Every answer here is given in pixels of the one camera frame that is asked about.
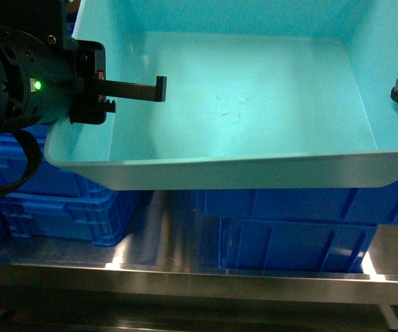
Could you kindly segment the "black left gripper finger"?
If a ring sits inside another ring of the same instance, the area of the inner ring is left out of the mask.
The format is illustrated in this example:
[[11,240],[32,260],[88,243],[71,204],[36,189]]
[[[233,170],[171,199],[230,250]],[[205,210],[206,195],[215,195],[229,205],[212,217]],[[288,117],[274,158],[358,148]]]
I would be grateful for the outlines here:
[[164,102],[167,89],[166,76],[157,76],[156,84],[146,85],[110,80],[96,80],[96,93],[116,98]]
[[99,99],[96,102],[95,110],[103,113],[115,113],[116,112],[116,101],[110,99]]

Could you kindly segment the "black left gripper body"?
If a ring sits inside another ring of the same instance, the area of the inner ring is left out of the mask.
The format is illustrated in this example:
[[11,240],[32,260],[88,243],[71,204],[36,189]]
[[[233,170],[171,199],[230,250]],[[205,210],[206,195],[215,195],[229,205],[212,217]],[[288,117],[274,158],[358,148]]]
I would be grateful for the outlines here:
[[69,49],[22,30],[0,26],[0,130],[72,123],[101,125],[106,96],[85,92],[86,81],[106,78],[105,47],[68,37]]

